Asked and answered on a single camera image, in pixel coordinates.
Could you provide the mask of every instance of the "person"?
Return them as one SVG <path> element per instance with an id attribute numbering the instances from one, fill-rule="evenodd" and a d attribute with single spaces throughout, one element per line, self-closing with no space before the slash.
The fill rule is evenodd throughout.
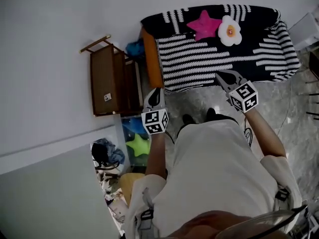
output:
<path id="1" fill-rule="evenodd" d="M 231 117 L 183 116 L 166 176 L 164 133 L 152 135 L 146 175 L 134 183 L 126 238 L 287 238 L 304 209 L 283 144 L 259 112 L 246 112 L 264 157 Z"/>

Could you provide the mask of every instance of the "white wall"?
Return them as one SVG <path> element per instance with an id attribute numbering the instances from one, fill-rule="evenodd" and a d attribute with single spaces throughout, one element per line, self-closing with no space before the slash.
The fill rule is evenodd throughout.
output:
<path id="1" fill-rule="evenodd" d="M 288 26 L 319 0 L 0 0 L 0 155 L 112 124 L 92 116 L 88 54 L 105 34 L 124 48 L 139 21 L 169 9 L 244 3 L 277 8 Z"/>
<path id="2" fill-rule="evenodd" d="M 114 144 L 116 148 L 119 148 L 123 151 L 125 155 L 125 161 L 121 172 L 125 173 L 130 166 L 130 160 L 126 149 L 121 118 L 116 116 L 114 122 L 115 125 L 104 129 L 95 130 L 90 133 L 12 153 L 10 155 L 0 156 L 0 175 L 35 164 L 54 156 L 58 156 L 61 153 L 65 153 L 83 145 L 93 143 L 94 141 L 102 138 L 106 138 L 108 141 Z"/>
<path id="3" fill-rule="evenodd" d="M 86 145 L 0 175 L 8 239 L 119 238 Z"/>

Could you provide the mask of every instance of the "marble floor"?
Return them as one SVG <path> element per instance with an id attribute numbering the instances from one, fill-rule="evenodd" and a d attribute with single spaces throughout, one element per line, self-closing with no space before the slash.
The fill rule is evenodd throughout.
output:
<path id="1" fill-rule="evenodd" d="M 258 111 L 282 140 L 289 163 L 297 179 L 304 199 L 308 200 L 312 213 L 319 218 L 319 120 L 306 114 L 319 112 L 319 97 L 307 93 L 318 93 L 319 84 L 306 82 L 316 78 L 308 69 L 308 55 L 300 56 L 302 67 L 293 77 L 280 83 L 254 83 L 259 93 Z M 209 107 L 216 112 L 235 118 L 244 129 L 244 116 L 226 102 L 220 87 L 206 87 L 188 92 L 167 95 L 166 106 L 170 122 L 167 131 L 175 139 L 182 126 L 182 115 L 190 114 L 197 122 L 202 122 Z M 261 158 L 261 150 L 253 138 L 253 152 Z M 166 141 L 169 166 L 173 145 Z"/>

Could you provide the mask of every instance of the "white flower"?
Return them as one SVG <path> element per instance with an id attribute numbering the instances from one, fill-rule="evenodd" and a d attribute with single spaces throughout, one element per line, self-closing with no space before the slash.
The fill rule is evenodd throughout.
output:
<path id="1" fill-rule="evenodd" d="M 219 26 L 218 36 L 225 46 L 241 43 L 240 26 L 229 15 L 223 16 L 223 22 Z"/>

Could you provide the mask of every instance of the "green star toy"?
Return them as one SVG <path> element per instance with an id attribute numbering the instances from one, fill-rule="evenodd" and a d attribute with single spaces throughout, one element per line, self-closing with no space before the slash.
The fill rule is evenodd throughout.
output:
<path id="1" fill-rule="evenodd" d="M 150 140 L 144 140 L 139 134 L 135 134 L 133 141 L 128 141 L 127 146 L 131 147 L 134 151 L 134 156 L 138 157 L 142 154 L 149 154 L 151 149 Z"/>

